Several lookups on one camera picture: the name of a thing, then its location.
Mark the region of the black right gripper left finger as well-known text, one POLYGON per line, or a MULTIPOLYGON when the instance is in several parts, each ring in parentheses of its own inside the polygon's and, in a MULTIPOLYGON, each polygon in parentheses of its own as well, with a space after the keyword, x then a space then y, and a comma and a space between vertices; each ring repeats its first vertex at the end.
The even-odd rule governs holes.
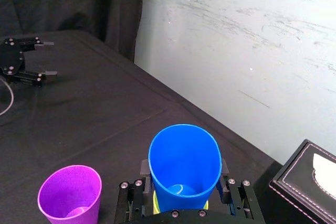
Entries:
POLYGON ((149 162, 141 162, 140 177, 133 182, 123 181, 119 194, 114 223, 128 223, 153 214, 153 182, 149 162))

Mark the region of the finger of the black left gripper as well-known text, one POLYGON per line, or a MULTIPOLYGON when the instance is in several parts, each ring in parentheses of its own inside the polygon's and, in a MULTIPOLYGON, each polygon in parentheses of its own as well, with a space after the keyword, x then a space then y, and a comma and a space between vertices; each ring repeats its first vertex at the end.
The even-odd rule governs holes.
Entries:
POLYGON ((53 46, 54 42, 43 41, 39 37, 28 38, 5 38, 2 42, 2 49, 19 51, 33 51, 39 46, 53 46))
POLYGON ((52 82, 57 79, 56 71, 45 72, 31 72, 31 71, 19 71, 14 73, 13 70, 5 70, 2 72, 2 76, 5 80, 11 84, 19 83, 28 86, 41 87, 46 82, 52 82))

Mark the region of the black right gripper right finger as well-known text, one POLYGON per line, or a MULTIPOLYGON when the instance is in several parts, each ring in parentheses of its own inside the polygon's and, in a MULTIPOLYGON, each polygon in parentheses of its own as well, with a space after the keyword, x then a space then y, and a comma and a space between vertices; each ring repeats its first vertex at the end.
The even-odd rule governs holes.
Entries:
POLYGON ((228 207, 228 213, 220 218, 222 223, 265 223, 251 182, 232 178, 224 159, 216 189, 221 203, 228 207))

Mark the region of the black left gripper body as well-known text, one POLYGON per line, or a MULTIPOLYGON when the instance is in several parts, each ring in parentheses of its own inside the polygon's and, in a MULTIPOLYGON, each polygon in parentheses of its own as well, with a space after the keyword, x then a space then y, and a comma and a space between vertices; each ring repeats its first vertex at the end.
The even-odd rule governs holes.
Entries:
POLYGON ((23 50, 18 42, 1 44, 1 75, 12 76, 25 70, 23 50))

